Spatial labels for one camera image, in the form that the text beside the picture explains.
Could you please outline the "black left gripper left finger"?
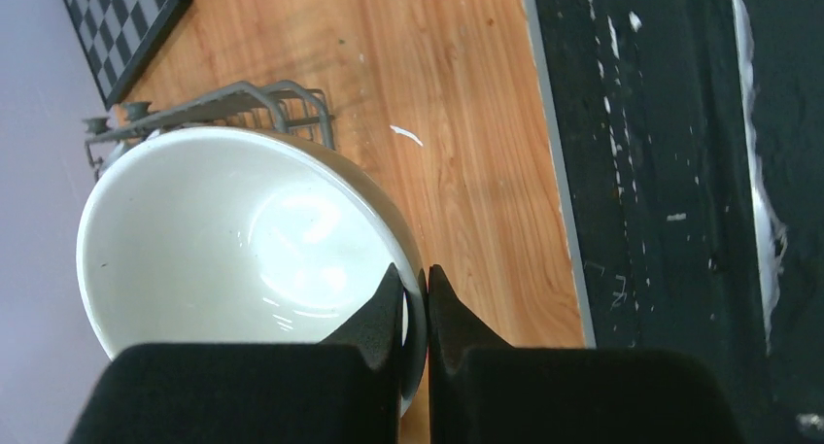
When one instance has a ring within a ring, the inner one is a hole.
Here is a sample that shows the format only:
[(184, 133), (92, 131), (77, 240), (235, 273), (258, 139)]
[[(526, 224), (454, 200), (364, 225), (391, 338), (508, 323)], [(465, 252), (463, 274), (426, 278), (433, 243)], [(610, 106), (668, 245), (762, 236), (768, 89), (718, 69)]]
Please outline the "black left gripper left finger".
[(403, 286), (313, 344), (143, 344), (91, 392), (72, 443), (395, 443)]

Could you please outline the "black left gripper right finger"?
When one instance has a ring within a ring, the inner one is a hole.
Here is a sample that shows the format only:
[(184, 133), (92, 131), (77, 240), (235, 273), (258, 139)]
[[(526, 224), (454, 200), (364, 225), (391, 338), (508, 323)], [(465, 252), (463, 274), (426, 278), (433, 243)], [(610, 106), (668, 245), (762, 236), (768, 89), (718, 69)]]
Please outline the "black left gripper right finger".
[(739, 443), (715, 378), (643, 349), (518, 348), (429, 270), (429, 422), (434, 443)]

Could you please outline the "plain beige bowl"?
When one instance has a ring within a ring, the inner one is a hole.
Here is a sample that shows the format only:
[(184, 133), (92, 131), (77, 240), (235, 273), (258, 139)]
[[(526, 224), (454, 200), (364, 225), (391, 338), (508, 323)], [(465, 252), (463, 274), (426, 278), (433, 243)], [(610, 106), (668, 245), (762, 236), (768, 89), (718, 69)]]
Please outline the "plain beige bowl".
[(393, 200), (342, 154), (237, 127), (159, 135), (108, 167), (76, 244), (86, 316), (110, 358), (155, 342), (315, 343), (389, 267), (404, 288), (407, 410), (427, 355), (423, 262)]

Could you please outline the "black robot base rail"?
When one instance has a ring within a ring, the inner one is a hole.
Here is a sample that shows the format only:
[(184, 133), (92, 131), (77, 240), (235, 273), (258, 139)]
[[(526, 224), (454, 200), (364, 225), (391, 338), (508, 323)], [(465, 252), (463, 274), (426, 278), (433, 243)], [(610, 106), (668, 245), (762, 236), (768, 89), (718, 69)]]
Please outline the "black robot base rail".
[(524, 0), (585, 344), (823, 439), (823, 0)]

